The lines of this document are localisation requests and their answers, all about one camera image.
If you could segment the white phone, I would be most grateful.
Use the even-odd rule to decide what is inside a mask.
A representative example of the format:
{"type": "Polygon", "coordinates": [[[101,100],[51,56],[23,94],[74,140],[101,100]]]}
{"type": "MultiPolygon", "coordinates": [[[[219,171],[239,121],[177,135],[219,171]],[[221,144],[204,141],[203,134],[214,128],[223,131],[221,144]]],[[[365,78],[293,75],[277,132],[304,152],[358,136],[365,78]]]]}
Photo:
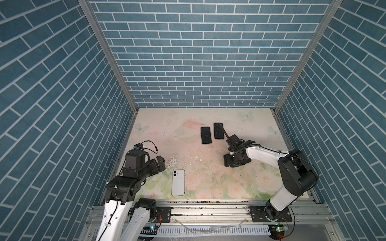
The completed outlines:
{"type": "Polygon", "coordinates": [[[172,196],[184,196],[185,194],[185,171],[183,169],[174,170],[172,173],[172,196]]]}

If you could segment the blue phone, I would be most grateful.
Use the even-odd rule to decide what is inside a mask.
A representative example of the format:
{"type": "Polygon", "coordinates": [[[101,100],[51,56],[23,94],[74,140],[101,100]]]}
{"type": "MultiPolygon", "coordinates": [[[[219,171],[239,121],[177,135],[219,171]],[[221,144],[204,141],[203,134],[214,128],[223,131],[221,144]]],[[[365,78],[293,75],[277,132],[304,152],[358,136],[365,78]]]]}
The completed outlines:
{"type": "Polygon", "coordinates": [[[214,123],[214,138],[216,140],[224,139],[224,129],[222,123],[214,123]]]}

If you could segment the black phone screen up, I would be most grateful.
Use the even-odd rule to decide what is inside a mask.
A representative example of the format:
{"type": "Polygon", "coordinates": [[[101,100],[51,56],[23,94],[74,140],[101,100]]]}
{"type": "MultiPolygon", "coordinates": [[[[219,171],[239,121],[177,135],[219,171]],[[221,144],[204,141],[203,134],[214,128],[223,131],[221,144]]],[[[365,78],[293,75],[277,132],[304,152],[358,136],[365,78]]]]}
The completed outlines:
{"type": "Polygon", "coordinates": [[[201,143],[203,145],[208,145],[212,143],[210,127],[201,127],[201,143]]]}

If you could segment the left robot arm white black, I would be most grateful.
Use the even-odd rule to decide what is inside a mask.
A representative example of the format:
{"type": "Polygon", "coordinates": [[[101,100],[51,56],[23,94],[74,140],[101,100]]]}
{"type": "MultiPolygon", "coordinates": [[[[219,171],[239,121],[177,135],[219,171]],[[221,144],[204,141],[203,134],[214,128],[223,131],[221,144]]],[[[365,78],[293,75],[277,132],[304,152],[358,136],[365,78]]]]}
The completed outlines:
{"type": "Polygon", "coordinates": [[[165,170],[165,159],[151,159],[148,152],[133,149],[125,155],[122,175],[108,184],[104,196],[104,213],[97,241],[136,241],[146,224],[156,215],[156,201],[134,199],[148,177],[165,170]]]}

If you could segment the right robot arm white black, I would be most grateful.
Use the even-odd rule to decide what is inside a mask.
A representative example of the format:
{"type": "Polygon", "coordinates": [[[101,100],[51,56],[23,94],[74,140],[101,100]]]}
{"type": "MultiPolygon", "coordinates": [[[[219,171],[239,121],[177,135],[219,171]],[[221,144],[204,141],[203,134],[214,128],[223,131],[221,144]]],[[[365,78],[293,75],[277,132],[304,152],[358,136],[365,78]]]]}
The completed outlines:
{"type": "Polygon", "coordinates": [[[224,165],[231,168],[244,166],[253,160],[277,168],[281,176],[279,191],[267,201],[264,209],[266,218],[271,222],[287,213],[288,206],[312,189],[319,180],[317,170],[298,149],[283,152],[252,145],[224,155],[224,165]]]}

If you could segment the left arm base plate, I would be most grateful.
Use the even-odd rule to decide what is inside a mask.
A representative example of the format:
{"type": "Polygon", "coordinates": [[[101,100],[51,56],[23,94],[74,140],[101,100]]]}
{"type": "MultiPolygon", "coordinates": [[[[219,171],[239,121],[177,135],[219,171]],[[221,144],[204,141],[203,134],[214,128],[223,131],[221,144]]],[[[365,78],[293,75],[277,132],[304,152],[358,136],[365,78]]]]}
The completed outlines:
{"type": "Polygon", "coordinates": [[[161,206],[156,208],[156,220],[158,224],[168,224],[171,220],[171,210],[170,206],[161,206]]]}

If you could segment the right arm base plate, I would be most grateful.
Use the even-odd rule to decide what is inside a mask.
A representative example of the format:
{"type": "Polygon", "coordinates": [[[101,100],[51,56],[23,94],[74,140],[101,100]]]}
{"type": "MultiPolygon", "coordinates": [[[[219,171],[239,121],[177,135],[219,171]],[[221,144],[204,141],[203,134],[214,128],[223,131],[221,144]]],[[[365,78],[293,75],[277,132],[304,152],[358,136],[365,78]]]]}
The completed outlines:
{"type": "Polygon", "coordinates": [[[291,216],[291,212],[288,207],[282,211],[277,211],[276,209],[270,206],[248,206],[246,209],[254,223],[274,223],[281,221],[292,222],[293,220],[293,217],[291,216]]]}

